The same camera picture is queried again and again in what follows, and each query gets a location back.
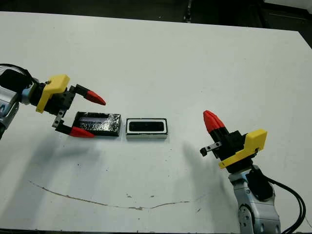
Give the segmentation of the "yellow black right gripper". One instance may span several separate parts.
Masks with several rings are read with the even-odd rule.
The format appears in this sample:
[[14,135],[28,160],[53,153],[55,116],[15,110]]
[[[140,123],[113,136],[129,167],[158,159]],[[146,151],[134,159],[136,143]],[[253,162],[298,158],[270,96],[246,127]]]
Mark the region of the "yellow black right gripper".
[[229,133],[219,117],[209,110],[203,112],[203,119],[214,144],[203,147],[200,153],[206,156],[212,151],[220,159],[220,169],[229,173],[245,170],[251,166],[252,158],[264,148],[268,132],[263,129],[244,135],[238,130]]

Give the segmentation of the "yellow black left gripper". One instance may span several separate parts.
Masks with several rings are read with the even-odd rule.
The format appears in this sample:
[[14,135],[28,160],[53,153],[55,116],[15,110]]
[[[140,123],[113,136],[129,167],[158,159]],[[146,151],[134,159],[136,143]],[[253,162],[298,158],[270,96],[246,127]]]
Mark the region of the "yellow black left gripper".
[[48,112],[55,115],[56,118],[52,124],[56,131],[80,138],[94,138],[95,135],[75,126],[66,126],[63,124],[62,118],[69,110],[75,93],[83,96],[84,99],[100,105],[106,105],[105,100],[95,92],[81,86],[76,85],[75,88],[67,88],[70,78],[65,75],[51,76],[45,83],[40,83],[31,95],[31,104],[36,107],[36,112]]

